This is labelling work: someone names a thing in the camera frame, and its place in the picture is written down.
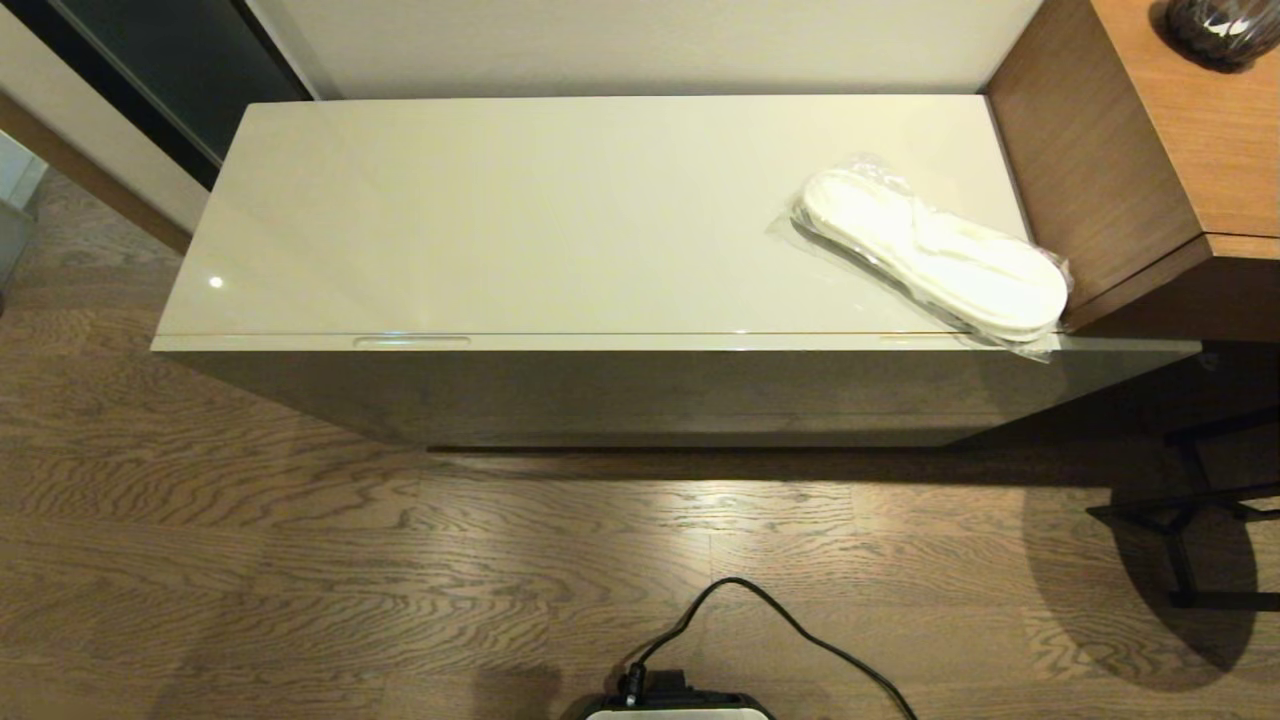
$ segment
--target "power cord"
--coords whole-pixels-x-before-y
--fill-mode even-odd
[[[708,585],[707,589],[704,589],[701,593],[698,594],[696,598],[694,598],[692,605],[690,605],[689,610],[685,611],[685,615],[680,619],[680,623],[676,623],[675,628],[667,630],[660,638],[655,639],[653,644],[650,644],[644,652],[640,653],[640,657],[636,659],[636,661],[632,662],[631,666],[627,669],[626,676],[623,676],[622,682],[618,683],[620,685],[622,685],[621,688],[622,694],[626,696],[628,706],[636,706],[644,702],[645,661],[649,660],[649,657],[653,656],[653,653],[658,652],[662,648],[662,646],[680,637],[680,634],[689,628],[689,623],[694,619],[694,615],[698,614],[698,609],[703,606],[703,602],[705,602],[707,598],[710,597],[713,592],[716,592],[723,585],[741,585],[751,591],[751,593],[754,593],[756,597],[763,600],[769,607],[772,607],[774,612],[781,615],[782,619],[786,620],[792,629],[795,629],[795,632],[800,633],[800,637],[826,650],[827,652],[835,655],[836,657],[844,660],[845,662],[849,662],[854,667],[858,667],[859,670],[865,673],[868,678],[876,680],[876,683],[881,688],[883,688],[890,697],[893,698],[893,702],[897,703],[899,710],[902,711],[904,717],[906,717],[908,720],[919,720],[915,716],[915,712],[911,710],[911,706],[906,703],[906,698],[902,697],[902,693],[897,689],[896,685],[893,685],[893,683],[888,680],[888,678],[881,675],[870,665],[863,662],[861,660],[858,660],[852,655],[849,655],[847,652],[840,650],[838,647],[812,635],[809,630],[805,630],[800,625],[800,623],[797,623],[796,619],[792,618],[791,614],[787,612],[785,607],[782,607],[782,603],[773,600],[773,596],[771,596],[769,593],[764,592],[764,588],[756,585],[751,580],[745,580],[742,578],[721,578],[719,580],[716,580],[714,583]]]

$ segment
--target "glossy cabinet top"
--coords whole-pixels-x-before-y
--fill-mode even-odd
[[[954,336],[769,234],[810,173],[860,151],[929,202],[1025,237],[980,96],[253,105],[157,348]]]

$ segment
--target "packaged slippers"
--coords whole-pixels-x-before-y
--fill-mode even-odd
[[[1011,350],[1057,329],[1066,306],[1065,263],[929,206],[870,156],[810,177],[790,220],[809,241],[872,265],[936,315]]]

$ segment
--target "wooden side table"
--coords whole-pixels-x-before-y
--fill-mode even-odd
[[[988,87],[1080,334],[1280,341],[1280,51],[1224,74],[1162,4],[1047,0]]]

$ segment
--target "white wall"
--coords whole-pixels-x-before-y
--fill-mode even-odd
[[[1041,0],[255,0],[321,97],[975,92]]]
[[[156,210],[195,229],[209,192],[3,6],[0,90]]]

